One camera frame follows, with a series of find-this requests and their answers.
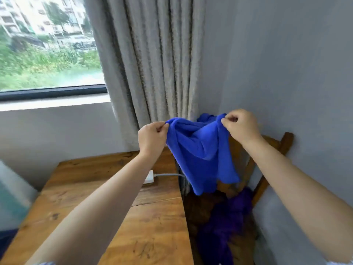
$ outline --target left hand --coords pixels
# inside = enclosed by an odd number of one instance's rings
[[[169,124],[163,121],[143,126],[138,131],[140,153],[158,158],[165,147],[168,128]]]

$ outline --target hand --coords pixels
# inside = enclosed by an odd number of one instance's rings
[[[140,153],[158,158],[167,140],[169,124],[165,122],[154,122],[143,126],[138,131],[138,144]]]
[[[231,111],[221,122],[243,147],[250,141],[262,139],[256,117],[249,111],[244,109]]]

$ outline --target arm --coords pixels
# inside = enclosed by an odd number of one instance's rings
[[[140,129],[140,153],[75,207],[26,265],[97,264],[161,155],[168,127],[156,122]]]
[[[303,173],[260,135],[254,115],[239,109],[222,119],[254,159],[282,203],[328,260],[353,257],[353,208]]]

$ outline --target window sill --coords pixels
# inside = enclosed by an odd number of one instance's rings
[[[108,93],[0,102],[0,112],[110,102]]]

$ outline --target chair backrest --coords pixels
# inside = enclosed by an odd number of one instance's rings
[[[286,155],[289,149],[291,148],[294,140],[294,134],[286,132],[281,141],[278,141],[274,138],[263,136],[265,140],[275,149],[280,151],[283,155]],[[229,136],[229,147],[232,154],[232,159],[236,171],[238,172],[241,181],[238,184],[225,184],[223,182],[217,183],[217,190],[224,192],[228,198],[236,196],[241,192],[245,186],[247,186],[251,175],[255,169],[254,160],[248,155],[239,142]],[[252,200],[253,206],[260,200],[262,194],[268,187],[269,183],[266,178],[262,175],[259,183],[254,189],[254,196]]]

